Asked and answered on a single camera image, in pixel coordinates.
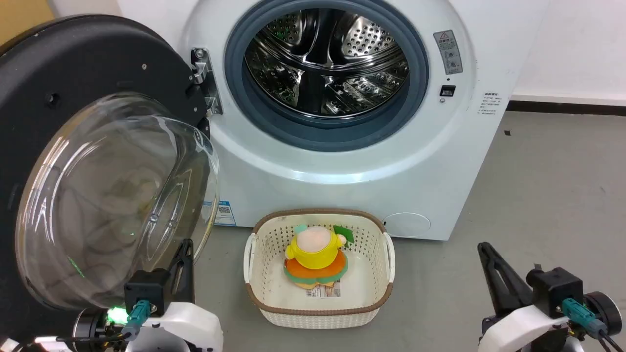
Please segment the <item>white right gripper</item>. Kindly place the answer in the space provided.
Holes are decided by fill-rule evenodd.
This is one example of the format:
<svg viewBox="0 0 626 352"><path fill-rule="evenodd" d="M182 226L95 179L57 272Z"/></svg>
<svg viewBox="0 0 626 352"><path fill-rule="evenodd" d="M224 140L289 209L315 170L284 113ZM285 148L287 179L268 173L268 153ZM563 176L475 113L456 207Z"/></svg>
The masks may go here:
<svg viewBox="0 0 626 352"><path fill-rule="evenodd" d="M478 352L516 352L554 325L569 321L566 316L550 318L536 306L531 306L532 290L490 243L479 243L478 253L495 316L502 318L487 329L479 342Z"/></svg>

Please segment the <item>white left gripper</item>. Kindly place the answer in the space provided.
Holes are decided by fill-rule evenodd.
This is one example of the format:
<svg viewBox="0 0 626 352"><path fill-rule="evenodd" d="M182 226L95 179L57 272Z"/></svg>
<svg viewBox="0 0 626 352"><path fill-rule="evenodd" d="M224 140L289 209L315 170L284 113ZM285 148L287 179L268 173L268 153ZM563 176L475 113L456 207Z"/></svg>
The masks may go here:
<svg viewBox="0 0 626 352"><path fill-rule="evenodd" d="M170 303L161 316L150 317L127 344L127 352L223 352L218 317L195 305L194 242L185 239L169 268Z"/></svg>

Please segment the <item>black washer door with glass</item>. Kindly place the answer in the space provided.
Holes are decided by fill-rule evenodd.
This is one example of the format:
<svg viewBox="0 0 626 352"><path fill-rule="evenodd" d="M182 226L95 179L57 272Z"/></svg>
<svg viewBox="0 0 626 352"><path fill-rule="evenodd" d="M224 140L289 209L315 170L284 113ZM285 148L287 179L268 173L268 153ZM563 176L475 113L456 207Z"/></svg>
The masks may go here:
<svg viewBox="0 0 626 352"><path fill-rule="evenodd" d="M137 270L195 262L219 161L194 71L133 20L82 14L0 46L0 292L77 310L122 305Z"/></svg>

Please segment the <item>white front-load washing machine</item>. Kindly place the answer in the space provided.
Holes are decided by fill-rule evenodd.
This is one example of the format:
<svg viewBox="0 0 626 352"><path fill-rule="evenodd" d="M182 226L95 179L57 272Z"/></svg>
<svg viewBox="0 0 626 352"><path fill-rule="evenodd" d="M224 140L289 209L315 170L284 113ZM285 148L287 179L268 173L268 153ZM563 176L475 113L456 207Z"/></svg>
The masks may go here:
<svg viewBox="0 0 626 352"><path fill-rule="evenodd" d="M208 49L219 195L239 227L279 210L429 218L446 241L550 0L117 0L191 65ZM452 30L463 73L433 33Z"/></svg>

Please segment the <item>metal door hinge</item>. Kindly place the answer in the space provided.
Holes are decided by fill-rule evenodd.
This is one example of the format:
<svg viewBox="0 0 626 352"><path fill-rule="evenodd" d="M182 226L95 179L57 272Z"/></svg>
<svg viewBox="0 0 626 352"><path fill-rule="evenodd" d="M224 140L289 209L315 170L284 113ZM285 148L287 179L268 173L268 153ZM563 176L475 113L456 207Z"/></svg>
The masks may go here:
<svg viewBox="0 0 626 352"><path fill-rule="evenodd" d="M199 86L205 97L206 116L223 114L221 96L208 49L205 47L193 47L190 56L194 71L194 83Z"/></svg>

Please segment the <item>blue white energy sticker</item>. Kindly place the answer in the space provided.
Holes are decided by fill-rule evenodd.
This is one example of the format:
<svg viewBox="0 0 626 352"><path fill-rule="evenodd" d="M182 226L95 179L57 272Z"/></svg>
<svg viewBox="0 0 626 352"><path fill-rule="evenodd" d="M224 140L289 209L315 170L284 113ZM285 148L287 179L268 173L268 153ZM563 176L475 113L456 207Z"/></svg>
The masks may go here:
<svg viewBox="0 0 626 352"><path fill-rule="evenodd" d="M213 202L203 202L201 216L202 219L209 220L216 226L237 226L228 201L220 200L217 206L214 206Z"/></svg>

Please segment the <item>white round filter cover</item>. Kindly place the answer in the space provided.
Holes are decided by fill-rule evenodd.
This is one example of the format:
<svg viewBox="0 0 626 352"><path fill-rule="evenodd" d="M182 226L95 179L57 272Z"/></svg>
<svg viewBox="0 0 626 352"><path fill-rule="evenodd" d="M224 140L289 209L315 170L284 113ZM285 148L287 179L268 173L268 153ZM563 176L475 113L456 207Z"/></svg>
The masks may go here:
<svg viewBox="0 0 626 352"><path fill-rule="evenodd" d="M430 239L431 221L422 214L400 212L383 218L382 222L392 238Z"/></svg>

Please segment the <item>white woven laundry basket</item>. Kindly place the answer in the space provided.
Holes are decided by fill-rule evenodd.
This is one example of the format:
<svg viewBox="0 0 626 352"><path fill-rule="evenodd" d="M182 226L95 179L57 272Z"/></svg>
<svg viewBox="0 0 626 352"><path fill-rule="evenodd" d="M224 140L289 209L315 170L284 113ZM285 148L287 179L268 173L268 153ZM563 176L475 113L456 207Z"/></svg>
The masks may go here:
<svg viewBox="0 0 626 352"><path fill-rule="evenodd" d="M294 282L285 270L289 243L303 226L344 232L346 261L341 278L317 281L309 274ZM248 295L276 326L329 330L369 323L391 296L395 274L393 242L380 220L359 210L299 209L265 216L244 251Z"/></svg>

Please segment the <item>yellow orange plush doll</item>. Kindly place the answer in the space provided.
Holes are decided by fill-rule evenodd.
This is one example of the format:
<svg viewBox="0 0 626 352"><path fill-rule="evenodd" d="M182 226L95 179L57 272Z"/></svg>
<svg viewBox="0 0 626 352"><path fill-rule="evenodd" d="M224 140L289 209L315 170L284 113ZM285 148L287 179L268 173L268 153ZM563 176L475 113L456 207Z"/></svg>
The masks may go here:
<svg viewBox="0 0 626 352"><path fill-rule="evenodd" d="M305 223L293 231L285 250L284 274L302 289L322 289L327 296L333 294L349 267L344 249L354 243L353 231L338 225L327 228Z"/></svg>

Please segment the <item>black baseboard strip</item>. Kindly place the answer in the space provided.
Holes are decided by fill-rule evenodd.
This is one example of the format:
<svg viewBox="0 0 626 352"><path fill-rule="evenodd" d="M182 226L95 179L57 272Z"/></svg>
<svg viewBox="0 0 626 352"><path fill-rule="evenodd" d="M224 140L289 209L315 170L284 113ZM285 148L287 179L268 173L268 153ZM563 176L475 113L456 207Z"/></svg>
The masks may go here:
<svg viewBox="0 0 626 352"><path fill-rule="evenodd" d="M511 100L507 111L553 114L593 114L626 117L626 106L593 105L584 103L525 102Z"/></svg>

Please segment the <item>grey warning label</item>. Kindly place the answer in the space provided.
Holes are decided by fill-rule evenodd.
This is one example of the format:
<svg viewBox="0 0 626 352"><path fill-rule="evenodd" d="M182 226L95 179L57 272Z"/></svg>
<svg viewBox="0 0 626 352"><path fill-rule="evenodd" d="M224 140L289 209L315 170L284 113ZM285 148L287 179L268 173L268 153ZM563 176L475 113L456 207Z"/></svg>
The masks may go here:
<svg viewBox="0 0 626 352"><path fill-rule="evenodd" d="M454 32L445 30L432 35L437 42L445 73L447 75L463 73L462 58Z"/></svg>

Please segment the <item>brown wooden panel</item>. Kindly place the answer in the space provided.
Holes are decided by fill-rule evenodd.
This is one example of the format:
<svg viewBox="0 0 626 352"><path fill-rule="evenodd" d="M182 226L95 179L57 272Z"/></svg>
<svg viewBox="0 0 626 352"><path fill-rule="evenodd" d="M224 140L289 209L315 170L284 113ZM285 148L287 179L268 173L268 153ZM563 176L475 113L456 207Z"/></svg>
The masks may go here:
<svg viewBox="0 0 626 352"><path fill-rule="evenodd" d="M0 0L0 45L53 19L47 0Z"/></svg>

